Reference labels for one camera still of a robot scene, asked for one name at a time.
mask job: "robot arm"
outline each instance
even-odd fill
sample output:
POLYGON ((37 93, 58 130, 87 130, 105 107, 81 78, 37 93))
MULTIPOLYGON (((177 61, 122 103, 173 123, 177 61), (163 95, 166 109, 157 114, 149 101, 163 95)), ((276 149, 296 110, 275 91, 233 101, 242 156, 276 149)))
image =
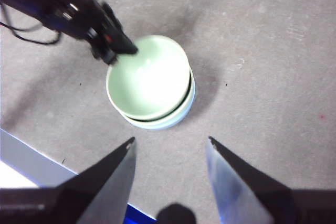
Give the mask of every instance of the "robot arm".
POLYGON ((92 54, 111 64, 117 54, 135 54, 136 46, 107 3, 97 0, 0 0, 52 30, 90 43, 92 54))

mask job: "black object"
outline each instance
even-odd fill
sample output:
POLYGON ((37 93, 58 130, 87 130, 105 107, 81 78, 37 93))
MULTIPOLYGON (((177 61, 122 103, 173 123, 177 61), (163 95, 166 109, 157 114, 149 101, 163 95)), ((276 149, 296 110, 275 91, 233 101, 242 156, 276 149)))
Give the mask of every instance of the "black object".
POLYGON ((180 204, 162 209, 156 217, 157 224, 196 224, 194 213, 180 204))
MULTIPOLYGON (((93 56, 107 64, 112 63, 117 54, 135 54, 138 50, 124 34, 120 22, 107 3, 100 5, 97 0, 0 1, 39 20, 51 30, 88 41, 93 56)), ((17 38, 38 43, 17 35, 13 29, 12 33, 17 38)))
POLYGON ((131 138, 55 188, 1 189, 0 223, 122 223, 135 155, 131 138))
POLYGON ((246 163, 213 137, 209 140, 271 213, 276 224, 336 223, 336 191, 290 189, 246 163))

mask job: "wire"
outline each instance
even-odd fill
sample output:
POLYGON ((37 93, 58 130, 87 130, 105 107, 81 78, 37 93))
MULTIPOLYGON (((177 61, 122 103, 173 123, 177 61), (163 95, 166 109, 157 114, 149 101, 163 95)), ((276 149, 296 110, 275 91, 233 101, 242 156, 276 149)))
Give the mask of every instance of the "wire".
POLYGON ((56 38, 52 41, 38 41, 38 40, 32 40, 32 39, 27 39, 27 38, 21 37, 19 34, 16 33, 16 31, 15 31, 16 29, 14 29, 14 27, 12 26, 12 22, 9 18, 9 14, 8 14, 6 6, 2 2, 0 2, 0 5, 2 7, 1 9, 2 9, 2 12, 5 16, 5 20, 7 22, 7 25, 5 27, 8 28, 9 30, 11 30, 12 34, 16 38, 27 41, 27 42, 39 44, 39 45, 54 45, 54 44, 59 43, 59 41, 62 37, 62 33, 60 31, 57 32, 56 38))
POLYGON ((29 27, 29 28, 16 28, 16 27, 14 27, 14 26, 9 26, 9 25, 7 25, 7 24, 5 24, 5 23, 2 23, 2 22, 0 22, 0 25, 2 25, 2 26, 4 26, 4 27, 6 27, 6 28, 8 28, 8 29, 13 29, 13 30, 15 30, 15 31, 22 31, 22 32, 31 32, 31 31, 36 31, 36 30, 38 30, 38 29, 40 29, 40 28, 42 28, 43 27, 43 25, 40 23, 40 24, 36 24, 36 25, 34 25, 34 26, 32 26, 32 27, 29 27))

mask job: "white bowl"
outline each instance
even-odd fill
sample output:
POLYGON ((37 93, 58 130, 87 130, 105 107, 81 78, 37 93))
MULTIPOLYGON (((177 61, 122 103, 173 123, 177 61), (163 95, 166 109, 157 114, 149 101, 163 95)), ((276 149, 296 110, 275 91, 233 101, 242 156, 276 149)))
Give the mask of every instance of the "white bowl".
POLYGON ((118 55, 110 66, 106 89, 112 105, 129 118, 155 120, 181 104, 190 80, 182 47, 170 38, 151 35, 135 42, 136 55, 118 55))
POLYGON ((182 104, 169 115, 159 120, 148 121, 148 122, 134 120, 123 114, 122 116, 134 126, 143 128, 143 129, 148 129, 148 130, 161 130, 161 129, 166 129, 166 128, 176 125, 177 123, 182 121, 185 118, 185 116, 188 114, 193 104, 194 98, 195 98, 196 86, 195 86, 193 72, 191 69, 190 69, 190 75, 191 75, 191 85, 189 88, 189 92, 186 95, 186 98, 184 99, 182 104))

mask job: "bowl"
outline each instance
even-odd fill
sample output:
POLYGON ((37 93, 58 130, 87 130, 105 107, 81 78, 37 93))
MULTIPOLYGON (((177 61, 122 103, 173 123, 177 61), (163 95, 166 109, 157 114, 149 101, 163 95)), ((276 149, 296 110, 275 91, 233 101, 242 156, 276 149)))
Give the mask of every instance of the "bowl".
POLYGON ((153 121, 139 121, 128 118, 125 115, 122 116, 134 126, 148 130, 162 130, 176 125, 186 117, 195 98, 196 85, 194 81, 193 72, 191 69, 190 74, 191 74, 191 84, 185 99, 173 112, 171 112, 164 118, 153 121))
POLYGON ((106 77, 107 94, 120 114, 156 120, 179 106, 190 81, 183 48, 174 40, 151 35, 135 42, 138 53, 118 55, 106 77))

